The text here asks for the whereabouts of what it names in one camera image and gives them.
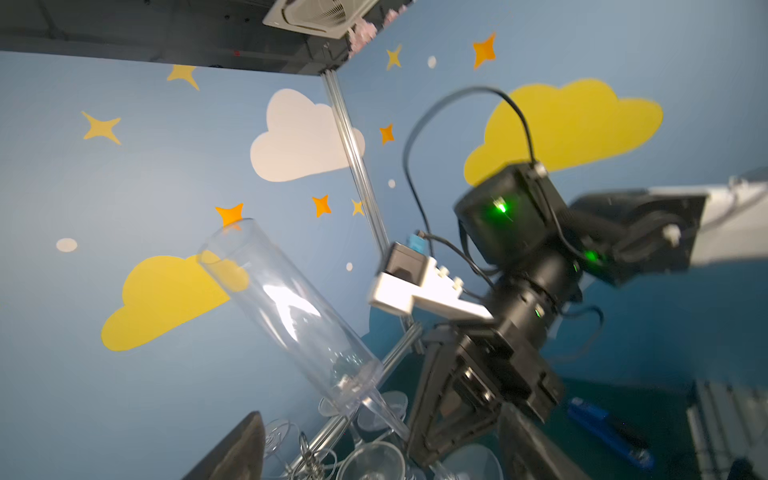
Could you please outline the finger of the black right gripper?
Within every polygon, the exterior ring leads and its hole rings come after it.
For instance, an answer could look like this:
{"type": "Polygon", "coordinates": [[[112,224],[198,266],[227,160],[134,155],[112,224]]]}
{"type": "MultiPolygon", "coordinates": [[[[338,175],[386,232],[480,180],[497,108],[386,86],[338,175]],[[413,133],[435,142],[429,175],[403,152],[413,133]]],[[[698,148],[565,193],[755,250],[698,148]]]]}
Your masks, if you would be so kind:
{"type": "Polygon", "coordinates": [[[450,425],[453,445],[439,459],[489,433],[497,424],[503,397],[493,390],[457,383],[440,406],[440,421],[450,425]]]}
{"type": "Polygon", "coordinates": [[[455,350],[454,343],[432,343],[426,352],[406,442],[408,457],[422,468],[439,460],[453,445],[450,425],[438,417],[453,380],[455,350]]]}

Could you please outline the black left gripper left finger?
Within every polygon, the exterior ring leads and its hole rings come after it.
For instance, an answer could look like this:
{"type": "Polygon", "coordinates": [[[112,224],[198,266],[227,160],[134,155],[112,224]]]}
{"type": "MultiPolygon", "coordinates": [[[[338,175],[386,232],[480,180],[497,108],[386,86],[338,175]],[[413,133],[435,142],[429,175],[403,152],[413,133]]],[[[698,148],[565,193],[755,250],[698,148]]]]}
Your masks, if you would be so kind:
{"type": "Polygon", "coordinates": [[[183,480],[260,480],[265,436],[261,414],[248,413],[183,480]]]}

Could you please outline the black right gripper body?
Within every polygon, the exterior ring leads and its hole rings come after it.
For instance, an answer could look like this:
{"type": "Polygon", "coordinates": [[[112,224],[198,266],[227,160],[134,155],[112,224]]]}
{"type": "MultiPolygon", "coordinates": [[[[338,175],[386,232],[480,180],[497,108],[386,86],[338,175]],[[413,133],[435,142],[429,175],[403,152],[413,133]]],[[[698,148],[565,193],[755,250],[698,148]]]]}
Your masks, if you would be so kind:
{"type": "Polygon", "coordinates": [[[561,378],[524,333],[511,323],[449,321],[429,331],[424,341],[456,345],[451,385],[475,383],[493,390],[524,413],[544,422],[563,401],[561,378]]]}

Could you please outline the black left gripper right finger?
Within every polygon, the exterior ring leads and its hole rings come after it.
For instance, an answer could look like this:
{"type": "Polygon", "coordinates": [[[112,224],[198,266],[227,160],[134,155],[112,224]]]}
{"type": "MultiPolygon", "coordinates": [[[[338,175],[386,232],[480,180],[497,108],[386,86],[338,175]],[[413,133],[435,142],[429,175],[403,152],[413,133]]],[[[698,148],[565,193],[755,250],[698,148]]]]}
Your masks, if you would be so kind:
{"type": "Polygon", "coordinates": [[[514,404],[501,407],[498,438],[507,479],[591,479],[514,404]]]}

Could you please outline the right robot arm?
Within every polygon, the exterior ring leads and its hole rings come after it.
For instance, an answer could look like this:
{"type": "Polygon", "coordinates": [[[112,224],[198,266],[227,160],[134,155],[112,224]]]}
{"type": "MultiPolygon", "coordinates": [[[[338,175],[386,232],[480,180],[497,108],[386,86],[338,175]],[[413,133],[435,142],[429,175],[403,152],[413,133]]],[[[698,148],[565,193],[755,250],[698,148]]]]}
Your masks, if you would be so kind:
{"type": "Polygon", "coordinates": [[[455,207],[461,236],[498,270],[479,302],[409,276],[410,308],[444,324],[427,361],[407,452],[419,466],[502,427],[513,460],[562,478],[536,439],[536,423],[562,402],[554,360],[542,356],[558,318],[588,312],[581,280],[621,286],[648,274],[767,255],[767,185],[737,178],[721,187],[585,195],[566,204],[540,163],[508,166],[455,207]]]}

